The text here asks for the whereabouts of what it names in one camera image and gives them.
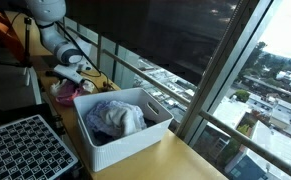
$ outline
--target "black grid tray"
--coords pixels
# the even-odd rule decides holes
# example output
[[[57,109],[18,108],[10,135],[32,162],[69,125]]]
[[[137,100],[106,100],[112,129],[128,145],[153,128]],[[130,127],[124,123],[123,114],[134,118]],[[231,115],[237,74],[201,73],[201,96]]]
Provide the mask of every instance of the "black grid tray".
[[[55,179],[77,162],[39,115],[0,127],[0,179]]]

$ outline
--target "blue cloth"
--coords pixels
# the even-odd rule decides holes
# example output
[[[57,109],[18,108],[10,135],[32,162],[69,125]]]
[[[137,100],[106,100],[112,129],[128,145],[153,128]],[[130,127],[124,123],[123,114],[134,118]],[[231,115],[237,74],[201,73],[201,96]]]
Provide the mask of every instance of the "blue cloth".
[[[139,124],[141,130],[146,128],[142,110],[138,106],[130,105],[121,101],[101,101],[97,103],[87,114],[87,117],[86,117],[87,126],[91,128],[94,132],[101,131],[114,138],[122,137],[124,135],[124,127],[122,128],[122,127],[117,126],[117,122],[115,122],[116,125],[114,122],[108,123],[109,121],[114,121],[113,119],[102,119],[102,117],[103,118],[107,117],[104,115],[102,116],[102,114],[111,113],[111,112],[117,113],[115,112],[117,110],[128,110],[128,112],[132,111],[134,116],[128,116],[128,118],[136,117],[136,119],[130,119],[129,122],[135,122],[135,124]]]

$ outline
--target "wall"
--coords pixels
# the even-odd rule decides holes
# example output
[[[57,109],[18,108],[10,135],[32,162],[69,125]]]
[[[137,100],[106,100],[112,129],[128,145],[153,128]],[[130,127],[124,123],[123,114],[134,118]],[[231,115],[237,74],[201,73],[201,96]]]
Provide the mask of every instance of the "wall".
[[[211,158],[209,155],[210,150],[218,139],[228,141],[230,137],[215,130],[210,126],[206,126],[204,132],[202,133],[201,137],[197,140],[193,149],[197,153],[199,153],[202,157]]]
[[[280,128],[280,129],[286,129],[288,127],[288,124],[274,118],[274,117],[271,117],[270,118],[270,123],[274,124],[276,127]]]
[[[247,155],[244,155],[242,160],[237,163],[234,168],[228,173],[230,179],[259,179],[263,177],[265,172],[252,161]]]

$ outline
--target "balcony railing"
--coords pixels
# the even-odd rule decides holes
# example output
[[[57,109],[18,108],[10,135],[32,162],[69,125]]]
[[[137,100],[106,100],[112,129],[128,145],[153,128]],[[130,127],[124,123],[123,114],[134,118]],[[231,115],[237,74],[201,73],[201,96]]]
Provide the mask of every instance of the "balcony railing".
[[[89,39],[88,37],[84,36],[83,34],[75,31],[71,27],[66,27],[66,29],[70,30],[71,32],[75,33],[78,36],[81,36],[81,37],[84,37],[84,38]],[[99,48],[99,45],[97,43],[95,43],[95,42],[93,42],[91,40],[90,40],[90,42],[94,46],[96,46],[97,48]],[[168,87],[162,85],[162,83],[160,83],[159,81],[157,81],[157,80],[151,78],[150,76],[146,75],[141,70],[139,70],[138,68],[130,65],[129,63],[127,63],[126,61],[124,61],[120,57],[116,56],[115,54],[109,52],[106,49],[102,49],[101,51],[98,51],[98,52],[103,53],[103,54],[107,55],[108,57],[112,58],[114,61],[122,64],[124,67],[128,68],[129,70],[131,70],[132,72],[134,72],[138,76],[144,78],[146,81],[152,83],[158,89],[160,89],[161,91],[163,91],[166,94],[170,95],[172,98],[176,99],[177,101],[179,101],[180,103],[184,104],[185,106],[189,106],[190,105],[190,101],[189,100],[187,100],[184,97],[180,96],[179,94],[173,92]],[[259,146],[258,144],[256,144],[255,142],[253,142],[251,139],[249,139],[248,137],[242,135],[240,132],[236,131],[235,129],[232,129],[232,128],[228,127],[222,121],[218,120],[217,118],[215,118],[214,116],[212,116],[208,112],[205,112],[205,111],[202,111],[201,110],[198,115],[201,116],[201,117],[203,117],[205,120],[209,121],[213,125],[217,126],[221,130],[223,130],[225,133],[229,134],[232,138],[234,138],[235,140],[239,141],[240,143],[242,143],[247,148],[253,150],[259,156],[263,157],[268,162],[270,162],[271,164],[273,164],[276,167],[280,168],[286,174],[288,174],[288,175],[291,176],[291,165],[289,165],[285,161],[282,161],[276,155],[272,154],[271,152],[267,151],[263,147]]]

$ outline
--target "black cable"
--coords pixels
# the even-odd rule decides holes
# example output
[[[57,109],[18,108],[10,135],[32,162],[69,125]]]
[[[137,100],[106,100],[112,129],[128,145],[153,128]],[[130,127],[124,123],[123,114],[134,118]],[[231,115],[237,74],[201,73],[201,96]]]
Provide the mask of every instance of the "black cable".
[[[4,37],[3,37],[3,38],[5,38],[5,36],[7,36],[8,32],[10,31],[10,29],[13,28],[13,24],[14,24],[15,20],[16,20],[16,18],[17,18],[20,14],[21,14],[21,13],[19,12],[19,13],[17,13],[17,14],[13,17],[13,20],[12,20],[11,24],[9,24],[8,29],[7,29],[6,33],[4,34]]]
[[[74,40],[74,38],[67,32],[67,30],[59,23],[59,22],[55,22],[56,25],[61,28],[61,30],[69,37],[69,39],[72,41],[72,43],[75,45],[75,47],[83,54],[83,56],[91,63],[91,65],[96,69],[96,71],[99,73],[99,76],[93,76],[93,75],[90,75],[90,74],[87,74],[87,73],[84,73],[84,74],[87,74],[88,76],[90,77],[101,77],[102,74],[106,77],[106,83],[107,85],[109,85],[109,80],[108,80],[108,76],[100,71],[96,65],[92,62],[92,60],[85,54],[85,52],[81,49],[81,47],[79,47],[79,45],[77,44],[77,42]]]

